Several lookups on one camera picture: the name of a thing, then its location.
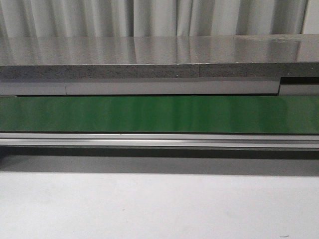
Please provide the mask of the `green conveyor belt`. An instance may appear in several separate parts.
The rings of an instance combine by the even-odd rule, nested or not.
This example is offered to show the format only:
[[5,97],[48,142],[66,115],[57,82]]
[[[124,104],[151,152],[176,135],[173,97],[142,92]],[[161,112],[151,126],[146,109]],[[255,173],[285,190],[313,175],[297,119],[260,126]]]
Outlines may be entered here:
[[8,132],[317,134],[317,96],[2,97]]

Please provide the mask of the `grey granite counter slab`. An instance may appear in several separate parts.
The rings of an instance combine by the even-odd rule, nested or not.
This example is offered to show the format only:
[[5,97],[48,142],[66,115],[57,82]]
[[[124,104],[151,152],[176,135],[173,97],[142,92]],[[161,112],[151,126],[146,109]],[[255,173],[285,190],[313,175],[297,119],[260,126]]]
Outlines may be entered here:
[[3,79],[316,77],[319,37],[18,37],[0,40]]

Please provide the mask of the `grey cabinet panel under counter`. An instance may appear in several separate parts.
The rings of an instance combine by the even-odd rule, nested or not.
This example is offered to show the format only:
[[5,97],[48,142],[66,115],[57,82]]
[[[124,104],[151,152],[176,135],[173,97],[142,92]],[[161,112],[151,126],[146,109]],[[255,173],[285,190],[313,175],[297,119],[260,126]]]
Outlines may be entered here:
[[2,96],[293,95],[315,96],[318,77],[2,79]]

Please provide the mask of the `white pleated curtain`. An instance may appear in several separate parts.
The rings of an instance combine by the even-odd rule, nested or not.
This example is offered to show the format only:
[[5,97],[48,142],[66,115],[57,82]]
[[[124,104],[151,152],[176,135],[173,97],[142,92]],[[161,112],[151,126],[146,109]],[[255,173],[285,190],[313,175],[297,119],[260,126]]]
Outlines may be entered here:
[[2,37],[210,36],[319,31],[316,0],[3,0]]

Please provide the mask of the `aluminium conveyor frame rail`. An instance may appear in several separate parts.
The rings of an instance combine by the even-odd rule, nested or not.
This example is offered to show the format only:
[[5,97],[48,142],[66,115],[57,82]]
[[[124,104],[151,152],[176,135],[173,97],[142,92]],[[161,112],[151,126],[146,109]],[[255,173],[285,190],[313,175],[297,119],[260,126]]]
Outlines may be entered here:
[[317,149],[318,135],[304,134],[142,134],[1,133],[2,146],[124,146]]

